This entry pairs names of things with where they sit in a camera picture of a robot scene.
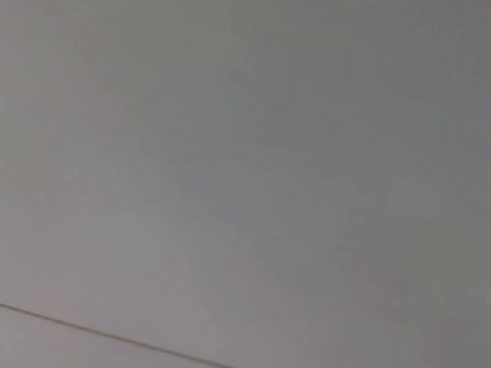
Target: gray surface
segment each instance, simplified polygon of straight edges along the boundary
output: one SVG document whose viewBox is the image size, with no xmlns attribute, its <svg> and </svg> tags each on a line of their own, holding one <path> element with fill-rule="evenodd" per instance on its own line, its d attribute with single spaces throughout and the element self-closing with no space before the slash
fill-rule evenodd
<svg viewBox="0 0 491 368">
<path fill-rule="evenodd" d="M 490 14 L 0 1 L 0 296 L 238 368 L 489 365 Z"/>
</svg>

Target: white ceiling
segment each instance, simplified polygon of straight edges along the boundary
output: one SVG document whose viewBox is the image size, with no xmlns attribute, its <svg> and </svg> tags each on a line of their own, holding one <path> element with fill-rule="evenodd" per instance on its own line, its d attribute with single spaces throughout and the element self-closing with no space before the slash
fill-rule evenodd
<svg viewBox="0 0 491 368">
<path fill-rule="evenodd" d="M 0 0 L 0 302 L 236 368 L 486 366 L 490 15 Z"/>
</svg>

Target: ceiling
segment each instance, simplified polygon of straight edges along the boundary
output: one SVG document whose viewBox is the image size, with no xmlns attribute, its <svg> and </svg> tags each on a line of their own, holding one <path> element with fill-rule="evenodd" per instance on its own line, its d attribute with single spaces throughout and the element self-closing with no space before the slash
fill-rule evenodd
<svg viewBox="0 0 491 368">
<path fill-rule="evenodd" d="M 490 35 L 478 1 L 0 0 L 0 304 L 235 368 L 485 366 Z M 29 318 L 8 368 L 198 368 Z"/>
</svg>

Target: white wall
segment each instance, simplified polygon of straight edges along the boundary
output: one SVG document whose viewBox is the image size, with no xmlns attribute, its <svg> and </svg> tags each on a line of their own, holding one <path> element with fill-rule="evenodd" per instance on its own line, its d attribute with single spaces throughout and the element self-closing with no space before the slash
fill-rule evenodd
<svg viewBox="0 0 491 368">
<path fill-rule="evenodd" d="M 0 0 L 0 302 L 237 368 L 485 366 L 490 12 Z"/>
</svg>

